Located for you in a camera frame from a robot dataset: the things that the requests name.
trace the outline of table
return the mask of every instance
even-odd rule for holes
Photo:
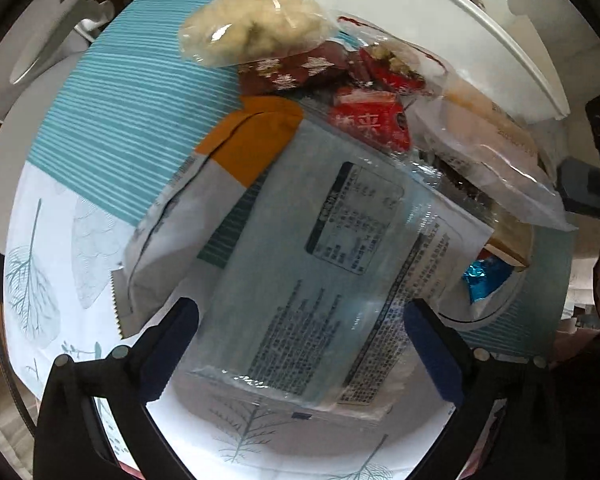
[[[208,1],[130,4],[84,54],[33,143],[14,200],[4,288],[10,360],[39,398],[55,356],[99,358],[120,344],[110,270],[192,146],[239,106],[234,69],[180,59],[177,27]],[[536,230],[520,293],[504,314],[464,338],[493,352],[546,353],[572,243],[572,234]],[[149,409],[201,480],[404,478],[450,415],[423,369],[413,381],[420,386],[374,427],[290,420],[220,402],[195,377],[177,373]],[[117,456],[134,465],[106,402],[97,404]],[[253,437],[247,421],[255,416],[270,431],[266,439]]]

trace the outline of blue package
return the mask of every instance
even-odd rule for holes
[[[471,303],[483,300],[496,291],[507,281],[512,272],[513,266],[493,254],[487,258],[475,260],[462,275],[462,279],[469,286]]]

